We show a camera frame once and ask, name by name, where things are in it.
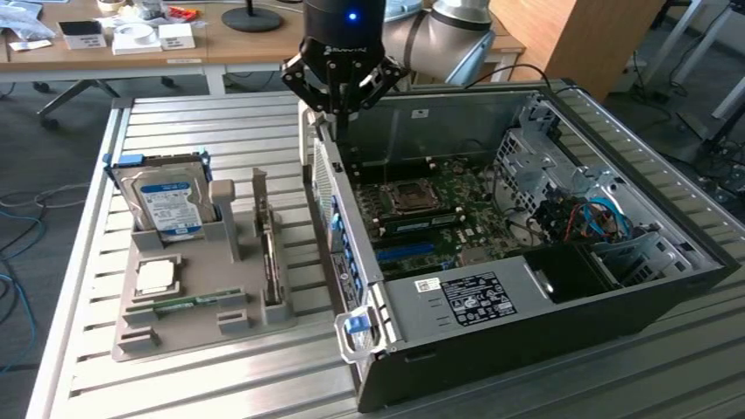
motherboard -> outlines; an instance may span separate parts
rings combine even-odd
[[[417,178],[355,185],[387,279],[480,264],[529,245],[513,236],[495,206],[483,166],[461,157],[428,161],[425,169]]]

green circuit board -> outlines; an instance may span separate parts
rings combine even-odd
[[[427,178],[356,186],[355,198],[376,252],[433,245],[433,250],[427,254],[384,260],[379,258],[385,278],[405,278],[496,260],[528,245],[518,242],[507,227],[505,217],[496,209],[489,191],[484,188],[481,173],[483,168],[471,167],[465,159],[452,159],[440,161],[437,170]],[[428,198],[405,202],[405,199],[396,196],[396,191],[401,189],[407,190],[400,195],[415,189],[417,197],[428,195]],[[416,218],[417,214],[427,214],[427,205],[431,209],[460,207],[463,213],[459,214],[459,222],[445,227],[431,227],[387,236],[381,234],[381,223],[376,223],[376,219],[401,216],[396,208],[401,202],[415,210],[421,208],[420,213],[407,214],[411,218]]]

office chair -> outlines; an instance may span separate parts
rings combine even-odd
[[[161,77],[161,84],[169,88],[176,86],[173,79],[169,77]],[[49,130],[55,130],[60,127],[60,122],[53,118],[48,118],[47,115],[63,106],[65,103],[69,102],[72,98],[75,98],[79,94],[81,94],[85,89],[91,86],[97,87],[101,89],[105,94],[108,94],[112,98],[119,98],[119,93],[116,90],[108,85],[105,80],[101,79],[84,79],[79,80],[69,88],[65,90],[60,96],[57,96],[52,102],[47,104],[47,106],[36,113],[39,115],[39,122],[41,126]],[[47,83],[33,83],[33,89],[37,92],[47,93],[49,91],[49,86]]]

circuit board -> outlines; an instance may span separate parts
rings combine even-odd
[[[504,258],[525,245],[512,235],[505,217],[495,208],[481,172],[483,168],[472,167],[467,159],[451,159],[439,161],[437,169],[425,178],[356,185],[355,199],[387,279],[480,264]],[[408,219],[417,219],[437,209],[456,209],[456,222],[444,226],[433,222],[424,230],[412,229],[393,236],[380,228],[387,216],[403,213]]]

wooden cabinet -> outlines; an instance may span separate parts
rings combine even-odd
[[[525,45],[518,63],[573,79],[602,100],[665,0],[492,0],[492,13]],[[540,77],[529,68],[513,80]]]

